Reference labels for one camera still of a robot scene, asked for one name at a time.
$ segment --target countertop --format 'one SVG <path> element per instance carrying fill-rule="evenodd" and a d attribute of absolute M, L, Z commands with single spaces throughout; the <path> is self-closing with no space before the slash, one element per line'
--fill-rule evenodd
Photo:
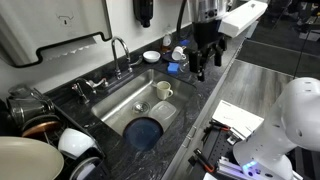
<path fill-rule="evenodd" d="M 166 61 L 162 60 L 155 64 L 143 62 L 133 68 L 133 73 L 119 81 L 115 81 L 114 78 L 113 62 L 87 73 L 83 78 L 97 81 L 102 77 L 106 77 L 110 82 L 114 83 L 111 83 L 107 89 L 98 90 L 96 95 L 90 94 L 90 102 L 86 105 L 78 103 L 77 94 L 71 90 L 73 81 L 46 93 L 46 95 L 69 118 L 84 127 L 96 139 L 107 157 L 105 162 L 111 172 L 112 179 L 161 179 L 243 39 L 243 36 L 239 36 L 239 38 L 228 41 L 229 50 L 225 52 L 221 67 L 214 66 L 213 60 L 208 61 L 205 82 L 197 81 L 190 72 L 171 75 L 194 85 L 197 88 L 197 92 L 190 97 L 185 108 L 179 113 L 176 120 L 170 125 L 155 147 L 147 152 L 140 152 L 127 144 L 120 135 L 95 117 L 91 113 L 91 108 L 148 69 L 166 73 L 168 66 Z M 195 42 L 193 39 L 190 40 L 191 45 L 189 48 L 195 48 Z M 158 50 L 158 45 L 159 41 L 156 41 L 133 52 L 132 55 L 139 55 L 145 50 Z M 123 57 L 120 58 L 120 62 L 120 67 L 123 67 L 122 70 L 126 71 L 127 66 Z"/>

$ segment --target sink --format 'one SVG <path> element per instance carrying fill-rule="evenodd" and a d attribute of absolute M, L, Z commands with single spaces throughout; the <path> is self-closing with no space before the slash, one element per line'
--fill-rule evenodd
<path fill-rule="evenodd" d="M 169 118 L 155 119 L 165 133 L 190 97 L 196 92 L 196 88 L 153 69 L 145 71 L 103 99 L 91 109 L 91 112 L 122 136 L 124 129 L 132 120 L 148 117 L 150 110 L 161 101 L 157 97 L 157 88 L 155 87 L 160 81 L 167 81 L 171 84 L 173 95 L 166 101 L 176 108 L 174 114 Z M 141 111 L 136 111 L 137 105 L 143 107 L 140 108 Z"/>

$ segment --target backsplash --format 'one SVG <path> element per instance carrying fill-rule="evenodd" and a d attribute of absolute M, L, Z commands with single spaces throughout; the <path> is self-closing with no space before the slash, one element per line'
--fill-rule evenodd
<path fill-rule="evenodd" d="M 181 1 L 154 1 L 154 17 L 150 28 L 146 29 L 135 20 L 132 1 L 107 0 L 107 4 L 113 35 L 123 38 L 129 50 L 134 51 L 161 38 L 168 24 L 173 31 L 175 30 Z M 183 24 L 184 26 L 189 24 L 187 8 Z M 122 48 L 117 48 L 117 54 L 118 56 L 124 55 Z M 7 90 L 19 83 L 26 83 L 41 92 L 47 92 L 112 60 L 110 41 L 104 43 L 98 40 L 98 43 L 89 49 L 29 68 L 16 69 L 0 61 L 0 76 L 2 77 L 0 98 L 4 99 L 8 96 Z"/>

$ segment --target mug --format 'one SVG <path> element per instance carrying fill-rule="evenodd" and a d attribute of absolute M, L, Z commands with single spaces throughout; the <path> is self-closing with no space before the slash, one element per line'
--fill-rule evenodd
<path fill-rule="evenodd" d="M 58 144 L 59 151 L 71 159 L 77 159 L 91 147 L 97 147 L 91 137 L 71 128 L 64 130 Z"/>
<path fill-rule="evenodd" d="M 186 55 L 183 53 L 183 48 L 180 46 L 177 46 L 176 48 L 174 48 L 171 57 L 175 61 L 186 59 Z"/>
<path fill-rule="evenodd" d="M 171 84 L 167 81 L 160 81 L 157 83 L 157 96 L 161 100 L 166 100 L 173 95 L 173 91 L 170 89 Z"/>

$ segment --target bowl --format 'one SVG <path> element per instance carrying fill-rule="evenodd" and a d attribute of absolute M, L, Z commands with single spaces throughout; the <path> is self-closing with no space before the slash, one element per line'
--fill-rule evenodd
<path fill-rule="evenodd" d="M 91 137 L 71 128 L 64 130 L 58 144 L 59 151 L 71 159 L 77 159 L 91 147 L 96 147 Z"/>
<path fill-rule="evenodd" d="M 143 53 L 143 58 L 148 62 L 148 63 L 155 63 L 159 61 L 160 59 L 160 53 L 157 51 L 147 51 Z"/>

